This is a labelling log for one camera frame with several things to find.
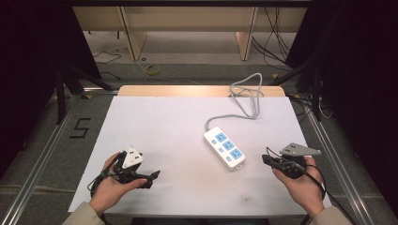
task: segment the white table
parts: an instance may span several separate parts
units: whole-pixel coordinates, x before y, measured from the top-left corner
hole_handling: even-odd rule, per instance
[[[241,101],[248,106],[248,98]],[[86,187],[106,158],[133,145],[144,154],[137,172],[161,170],[161,174],[151,189],[129,192],[107,213],[173,218],[304,215],[261,158],[267,146],[279,152],[291,142],[306,145],[298,120],[287,97],[262,97],[260,106],[257,120],[226,118],[210,123],[246,155],[243,168],[230,172],[206,145],[203,134],[209,117],[241,114],[231,98],[115,97],[69,211],[90,200]],[[325,205],[330,205],[328,197]]]

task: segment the power strip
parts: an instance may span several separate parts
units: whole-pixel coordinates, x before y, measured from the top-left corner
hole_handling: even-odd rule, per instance
[[[209,130],[204,136],[207,144],[228,170],[240,170],[242,168],[242,163],[246,159],[245,155],[219,127]]]

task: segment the hand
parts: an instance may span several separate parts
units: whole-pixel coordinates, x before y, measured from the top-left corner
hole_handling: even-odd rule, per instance
[[[307,165],[316,166],[312,157],[305,158]],[[314,218],[325,209],[322,202],[322,192],[319,187],[305,174],[298,179],[291,179],[277,169],[272,169],[275,176],[286,186],[292,199]],[[322,176],[314,167],[307,167],[306,172],[322,184]]]
[[[117,155],[118,153],[109,157],[106,160],[103,169],[105,169],[109,165],[109,163],[111,163],[112,160],[117,157]],[[90,205],[100,217],[107,209],[115,206],[123,197],[123,195],[125,195],[130,190],[133,190],[145,184],[146,181],[146,179],[137,179],[127,184],[120,184],[112,176],[108,176],[106,179],[99,183],[96,192],[91,198]]]

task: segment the gray cable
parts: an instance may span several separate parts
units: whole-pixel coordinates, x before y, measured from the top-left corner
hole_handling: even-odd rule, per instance
[[[247,88],[247,87],[243,87],[240,86],[238,84],[244,83],[246,81],[248,81],[249,79],[251,79],[254,76],[259,76],[260,77],[260,82],[258,84],[257,89],[251,89],[251,88]],[[261,75],[261,73],[254,73],[251,76],[249,76],[248,78],[240,81],[240,82],[234,82],[229,86],[229,95],[230,97],[235,101],[235,103],[238,105],[238,107],[242,110],[242,112],[245,115],[238,115],[238,114],[227,114],[227,115],[219,115],[219,116],[214,116],[209,118],[206,121],[205,124],[205,128],[206,131],[209,131],[209,123],[210,121],[214,120],[214,119],[220,119],[220,118],[227,118],[227,117],[235,117],[235,118],[242,118],[242,119],[255,119],[259,114],[260,114],[260,96],[264,96],[264,94],[261,92],[261,84],[263,82],[263,76]],[[250,99],[253,103],[253,113],[252,114],[248,114],[245,109],[243,109],[242,105],[237,101],[236,97],[239,97],[243,92],[249,92],[250,93]],[[256,101],[254,99],[253,93],[256,93]]]

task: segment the wrist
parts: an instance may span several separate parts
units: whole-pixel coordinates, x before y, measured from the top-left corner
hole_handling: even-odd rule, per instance
[[[93,210],[97,213],[97,216],[101,216],[103,214],[103,212],[105,212],[105,210],[103,209],[103,207],[101,207],[98,203],[96,203],[95,201],[91,200],[89,202],[91,208],[93,208]]]
[[[310,216],[310,218],[314,218],[325,209],[325,206],[323,205],[323,203],[320,202],[307,206],[304,209],[308,213],[308,216]]]

